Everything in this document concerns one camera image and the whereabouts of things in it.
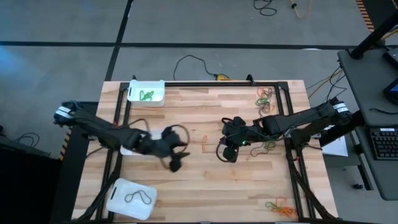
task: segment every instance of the keyboard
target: keyboard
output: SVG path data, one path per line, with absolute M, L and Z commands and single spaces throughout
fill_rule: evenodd
M 369 130 L 376 160 L 398 160 L 398 128 L 372 128 Z

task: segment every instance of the black metal frame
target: black metal frame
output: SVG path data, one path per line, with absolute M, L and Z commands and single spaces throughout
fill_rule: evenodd
M 282 98 L 280 94 L 280 89 L 284 90 L 285 92 L 285 97 L 286 97 L 286 102 L 287 102 L 287 110 L 289 114 L 293 113 L 293 105 L 292 101 L 290 98 L 290 92 L 289 92 L 289 86 L 287 82 L 260 82 L 256 83 L 252 79 L 251 76 L 248 76 L 248 82 L 243 81 L 243 82 L 166 82 L 165 86 L 269 86 L 275 88 L 275 96 L 277 99 L 277 106 L 280 114 L 284 114 L 284 108 L 282 104 Z M 123 102 L 123 95 L 124 92 L 127 90 L 129 86 L 128 82 L 122 82 L 119 86 L 119 93 L 118 93 L 118 101 L 116 103 L 116 110 L 114 114 L 114 123 L 118 124 L 119 118 L 120 118 L 120 110 Z M 124 118 L 123 118 L 123 125 L 127 125 L 129 122 L 129 114 L 131 110 L 131 102 L 127 101 L 126 103 L 126 109 L 124 112 Z M 286 148 L 286 153 L 292 153 L 291 150 L 285 145 Z M 116 165 L 114 167 L 114 170 L 111 173 L 111 162 L 113 158 L 113 151 L 108 151 L 108 154 L 106 156 L 106 161 L 105 161 L 105 166 L 104 166 L 104 173 L 103 173 L 103 181 L 101 183 L 101 190 L 98 196 L 95 198 L 94 202 L 91 204 L 91 206 L 88 209 L 96 209 L 96 217 L 94 220 L 87 220 L 87 217 L 83 217 L 81 221 L 84 223 L 107 223 L 107 222 L 113 222 L 114 218 L 114 213 L 113 212 L 108 212 L 108 217 L 103 218 L 103 210 L 104 210 L 104 198 L 107 193 L 107 191 L 110 189 L 110 187 L 113 185 L 114 181 L 120 177 L 121 173 L 121 164 L 122 164 L 122 159 L 123 155 L 118 152 L 118 156 L 116 158 Z M 305 170 L 305 164 L 304 164 L 304 159 L 301 156 L 300 153 L 300 171 L 301 175 L 303 177 L 304 182 L 308 185 L 308 176 L 307 176 L 307 171 Z M 289 167 L 294 166 L 293 163 L 288 162 Z M 290 171 L 290 176 L 292 180 L 292 190 L 293 190 L 293 195 L 295 199 L 295 206 L 297 209 L 297 215 L 299 219 L 304 218 L 303 214 L 303 209 L 302 209 L 302 203 L 300 200 L 300 193 L 299 193 L 299 187 L 297 185 L 297 181 L 293 178 L 292 173 Z M 309 216 L 310 218 L 315 218 L 315 211 L 314 207 L 309 200 L 309 198 L 306 196 L 306 201 L 307 201 L 307 206 L 308 206 L 308 211 L 309 211 Z

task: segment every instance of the wooden tabletop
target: wooden tabletop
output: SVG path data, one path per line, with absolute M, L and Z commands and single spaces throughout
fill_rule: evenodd
M 294 112 L 309 108 L 304 82 L 289 80 Z M 120 82 L 105 82 L 98 104 L 97 116 L 113 121 Z M 132 106 L 129 121 L 138 118 L 148 120 L 151 131 L 161 131 L 171 124 L 182 124 L 190 132 L 190 156 L 183 159 L 177 173 L 165 170 L 153 156 L 124 156 L 121 177 L 157 189 L 155 209 L 150 222 L 270 222 L 293 221 L 265 206 L 279 197 L 285 207 L 295 207 L 290 174 L 285 158 L 283 141 L 277 142 L 274 150 L 256 157 L 250 150 L 256 147 L 241 147 L 238 161 L 227 164 L 217 159 L 215 149 L 222 137 L 222 117 L 240 116 L 247 124 L 259 117 L 254 102 L 257 91 L 267 87 L 166 87 L 165 105 L 160 108 L 137 108 Z M 121 112 L 124 114 L 126 96 Z M 271 100 L 272 111 L 279 114 L 276 98 Z M 144 123 L 133 124 L 145 129 Z M 182 140 L 186 139 L 179 131 Z M 319 147 L 312 140 L 311 145 Z M 99 147 L 97 142 L 89 145 L 88 152 Z M 318 149 L 303 150 L 308 179 L 312 191 L 332 214 L 337 216 L 328 174 L 322 152 Z M 80 181 L 73 218 L 79 217 L 100 191 L 106 150 L 87 158 Z M 308 216 L 304 194 L 300 191 L 302 205 Z M 114 221 L 137 222 L 123 215 L 115 215 Z

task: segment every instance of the white paper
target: white paper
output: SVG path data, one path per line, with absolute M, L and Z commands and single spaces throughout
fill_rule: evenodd
M 325 155 L 333 156 L 346 156 L 348 157 L 346 138 L 344 136 L 336 139 L 335 141 L 322 147 L 322 153 Z

